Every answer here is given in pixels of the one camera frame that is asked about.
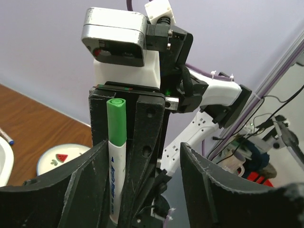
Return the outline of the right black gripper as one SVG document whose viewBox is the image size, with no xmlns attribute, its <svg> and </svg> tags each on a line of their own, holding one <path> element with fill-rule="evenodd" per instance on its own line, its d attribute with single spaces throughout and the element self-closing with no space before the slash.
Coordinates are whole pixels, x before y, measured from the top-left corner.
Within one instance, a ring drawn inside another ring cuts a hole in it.
<svg viewBox="0 0 304 228">
<path fill-rule="evenodd" d="M 162 127 L 165 108 L 172 113 L 191 113 L 201 106 L 204 83 L 193 80 L 192 85 L 182 82 L 165 83 L 160 89 L 151 86 L 118 82 L 97 84 L 89 95 L 92 145 L 108 139 L 107 106 L 112 98 L 123 98 L 127 107 L 135 108 L 132 146 L 126 164 L 126 177 L 122 190 L 122 201 L 118 227 L 130 228 L 132 221 L 145 204 L 155 179 L 157 141 Z M 174 108 L 166 98 L 177 98 Z"/>
</svg>

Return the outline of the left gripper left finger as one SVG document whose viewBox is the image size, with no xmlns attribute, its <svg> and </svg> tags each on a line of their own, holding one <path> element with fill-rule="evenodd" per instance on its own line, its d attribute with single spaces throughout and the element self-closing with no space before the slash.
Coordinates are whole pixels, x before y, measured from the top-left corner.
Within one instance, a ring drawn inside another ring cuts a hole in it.
<svg viewBox="0 0 304 228">
<path fill-rule="evenodd" d="M 2 228 L 105 228 L 108 220 L 107 141 L 22 186 L 0 189 Z"/>
</svg>

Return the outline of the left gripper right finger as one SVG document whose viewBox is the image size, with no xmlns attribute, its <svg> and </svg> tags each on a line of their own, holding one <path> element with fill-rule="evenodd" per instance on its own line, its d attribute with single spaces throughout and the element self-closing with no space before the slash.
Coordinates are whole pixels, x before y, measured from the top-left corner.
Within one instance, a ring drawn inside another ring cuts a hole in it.
<svg viewBox="0 0 304 228">
<path fill-rule="evenodd" d="M 232 174 L 180 144 L 180 167 L 192 228 L 302 228 L 304 185 L 264 186 Z"/>
</svg>

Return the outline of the white marker pen green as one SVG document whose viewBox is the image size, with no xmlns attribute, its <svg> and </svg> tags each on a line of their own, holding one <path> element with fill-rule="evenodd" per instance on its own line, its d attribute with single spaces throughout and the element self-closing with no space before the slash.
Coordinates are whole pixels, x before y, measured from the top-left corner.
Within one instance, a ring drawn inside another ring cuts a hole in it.
<svg viewBox="0 0 304 228">
<path fill-rule="evenodd" d="M 122 201 L 122 189 L 125 179 L 126 166 L 126 142 L 122 146 L 108 143 L 109 150 L 109 217 L 117 226 L 120 206 Z"/>
</svg>

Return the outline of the white marker pen blue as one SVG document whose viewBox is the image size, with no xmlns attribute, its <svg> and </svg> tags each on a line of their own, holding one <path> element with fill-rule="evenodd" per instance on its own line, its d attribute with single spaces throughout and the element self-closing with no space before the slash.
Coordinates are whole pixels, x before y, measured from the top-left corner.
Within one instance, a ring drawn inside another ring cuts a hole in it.
<svg viewBox="0 0 304 228">
<path fill-rule="evenodd" d="M 0 128 L 0 135 L 2 138 L 4 138 L 8 142 L 9 145 L 14 144 L 14 140 L 6 132 L 4 132 L 1 128 Z"/>
</svg>

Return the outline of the green pen cap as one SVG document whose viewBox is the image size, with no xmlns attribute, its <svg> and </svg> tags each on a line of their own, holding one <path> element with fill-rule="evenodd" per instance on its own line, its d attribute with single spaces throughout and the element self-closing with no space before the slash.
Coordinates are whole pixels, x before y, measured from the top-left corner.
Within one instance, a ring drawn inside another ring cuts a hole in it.
<svg viewBox="0 0 304 228">
<path fill-rule="evenodd" d="M 122 98 L 113 98 L 106 102 L 106 107 L 109 141 L 121 147 L 127 140 L 126 101 Z"/>
</svg>

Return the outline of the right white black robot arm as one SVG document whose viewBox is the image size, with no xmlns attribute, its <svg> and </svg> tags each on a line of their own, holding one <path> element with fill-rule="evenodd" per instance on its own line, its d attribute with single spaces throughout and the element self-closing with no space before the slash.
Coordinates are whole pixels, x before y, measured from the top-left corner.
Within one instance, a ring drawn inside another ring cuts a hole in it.
<svg viewBox="0 0 304 228">
<path fill-rule="evenodd" d="M 180 161 L 180 144 L 196 145 L 231 126 L 251 91 L 232 78 L 216 80 L 188 69 L 166 77 L 160 89 L 107 80 L 89 95 L 93 144 L 106 142 L 109 216 L 120 228 L 158 206 Z"/>
</svg>

